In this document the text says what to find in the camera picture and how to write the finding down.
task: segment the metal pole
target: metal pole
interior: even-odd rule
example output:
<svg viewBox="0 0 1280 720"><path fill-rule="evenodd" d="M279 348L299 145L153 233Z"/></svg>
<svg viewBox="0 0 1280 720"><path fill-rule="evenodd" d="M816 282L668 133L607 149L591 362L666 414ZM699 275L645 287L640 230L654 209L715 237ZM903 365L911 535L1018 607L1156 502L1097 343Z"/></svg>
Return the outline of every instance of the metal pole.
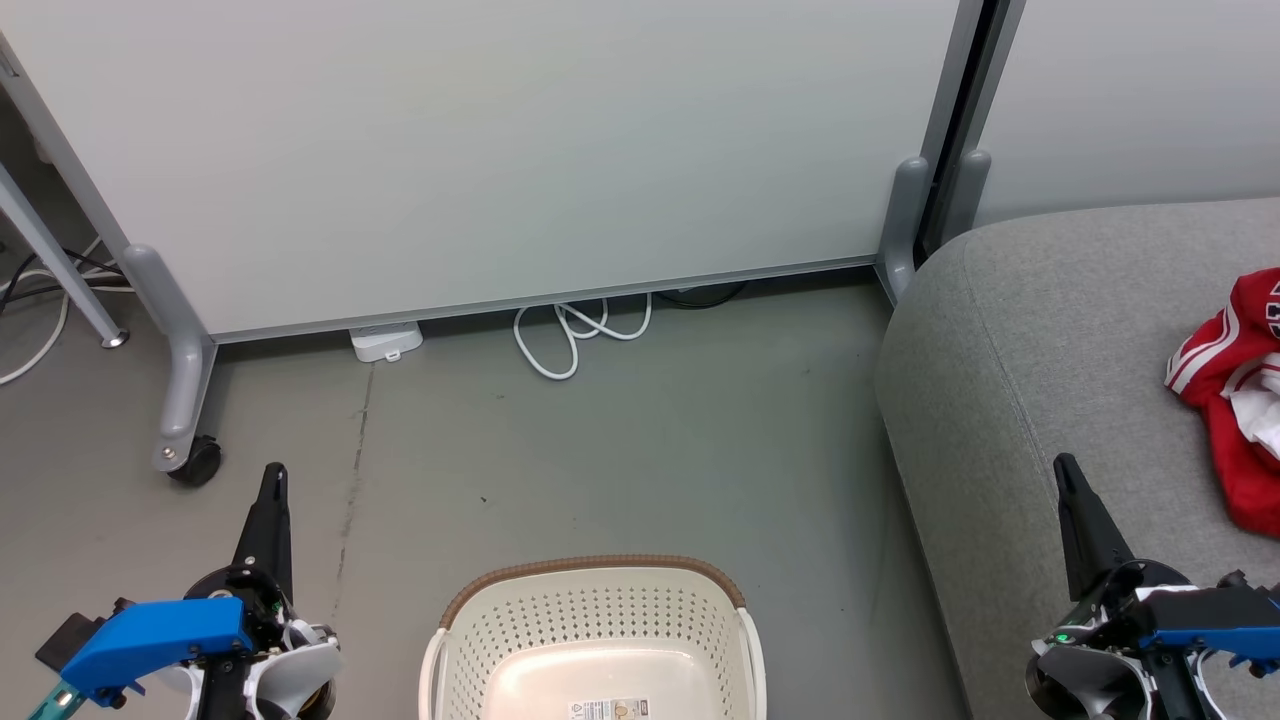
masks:
<svg viewBox="0 0 1280 720"><path fill-rule="evenodd" d="M97 334L102 336L102 347L124 345L124 341L129 338L128 331L116 325L106 314L106 309L97 301L84 278L76 272L70 259L63 252L61 245L54 240L45 222L40 219L36 209L18 188L18 183L13 182L13 177L3 167L0 167L0 211L9 217L9 220L18 228L18 233L26 238L49 272L58 278L72 302L79 307L81 313L84 313Z"/></svg>

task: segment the whiteboard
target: whiteboard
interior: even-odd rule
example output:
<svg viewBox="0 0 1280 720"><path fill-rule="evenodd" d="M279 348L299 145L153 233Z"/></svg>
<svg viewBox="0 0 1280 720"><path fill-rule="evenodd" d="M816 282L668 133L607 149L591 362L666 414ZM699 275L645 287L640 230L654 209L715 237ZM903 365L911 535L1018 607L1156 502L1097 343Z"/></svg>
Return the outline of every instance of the whiteboard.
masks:
<svg viewBox="0 0 1280 720"><path fill-rule="evenodd" d="M0 0L212 334L872 255L956 0Z"/></svg>
<svg viewBox="0 0 1280 720"><path fill-rule="evenodd" d="M1280 195L1280 4L1027 3L977 224Z"/></svg>

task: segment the gray ottoman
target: gray ottoman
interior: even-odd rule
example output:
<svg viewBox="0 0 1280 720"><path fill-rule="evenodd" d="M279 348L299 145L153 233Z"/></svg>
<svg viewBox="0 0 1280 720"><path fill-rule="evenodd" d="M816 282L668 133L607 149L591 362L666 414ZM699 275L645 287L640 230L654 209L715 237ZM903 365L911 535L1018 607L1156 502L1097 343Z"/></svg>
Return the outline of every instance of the gray ottoman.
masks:
<svg viewBox="0 0 1280 720"><path fill-rule="evenodd" d="M1023 675L1070 606L1059 452L1139 557L1280 583L1280 542L1228 520L1201 419L1161 384L1235 278L1274 265L1277 199L1112 208L973 231L908 288L876 389L974 717L1042 717ZM1234 717L1280 715L1277 678L1222 660L1212 688Z"/></svg>

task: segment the laundry basket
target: laundry basket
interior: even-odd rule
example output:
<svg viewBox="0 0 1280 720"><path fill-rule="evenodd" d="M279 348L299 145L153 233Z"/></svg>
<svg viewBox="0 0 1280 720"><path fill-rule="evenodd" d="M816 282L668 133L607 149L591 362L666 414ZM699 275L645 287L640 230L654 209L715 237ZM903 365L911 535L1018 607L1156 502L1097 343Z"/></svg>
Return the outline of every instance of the laundry basket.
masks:
<svg viewBox="0 0 1280 720"><path fill-rule="evenodd" d="M764 720L733 582L689 557L520 565L458 593L422 659L421 720Z"/></svg>

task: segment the concrete floor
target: concrete floor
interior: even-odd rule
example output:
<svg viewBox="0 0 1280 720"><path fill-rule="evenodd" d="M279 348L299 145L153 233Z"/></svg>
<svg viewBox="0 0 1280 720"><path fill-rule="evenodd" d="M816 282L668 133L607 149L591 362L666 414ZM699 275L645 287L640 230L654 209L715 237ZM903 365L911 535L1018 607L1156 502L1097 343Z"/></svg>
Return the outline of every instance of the concrete floor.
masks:
<svg viewBox="0 0 1280 720"><path fill-rule="evenodd" d="M91 237L76 219L55 229L70 247ZM164 338L132 296L104 300L133 332L124 347L100 348L73 310L49 357L0 388L10 715L55 683L32 652L70 612L179 597L228 562L273 460L292 480L297 606L343 641L335 717L416 715L422 651L475 577L616 552L690 555L739 583L774 717L964 715L872 393L888 319L874 284L760 283L713 310L660 309L635 342L584 343L566 383L525 364L509 314L425 324L396 364L356 361L340 334L232 346L204 415L225 462L200 489L147 464ZM0 373L56 309L5 311ZM548 366L567 360L556 325L526 334ZM184 698L148 691L113 717L182 716Z"/></svg>

